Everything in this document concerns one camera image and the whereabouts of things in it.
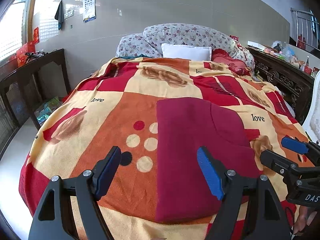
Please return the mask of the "operator right hand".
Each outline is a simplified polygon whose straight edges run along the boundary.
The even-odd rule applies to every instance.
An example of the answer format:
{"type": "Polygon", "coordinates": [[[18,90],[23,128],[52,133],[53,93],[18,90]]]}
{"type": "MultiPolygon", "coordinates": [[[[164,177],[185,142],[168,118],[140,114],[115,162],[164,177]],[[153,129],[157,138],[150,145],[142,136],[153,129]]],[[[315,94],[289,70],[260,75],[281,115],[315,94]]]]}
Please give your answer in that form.
{"type": "Polygon", "coordinates": [[[311,224],[316,215],[317,211],[311,207],[300,206],[298,218],[293,226],[293,234],[302,232],[306,226],[311,224]]]}

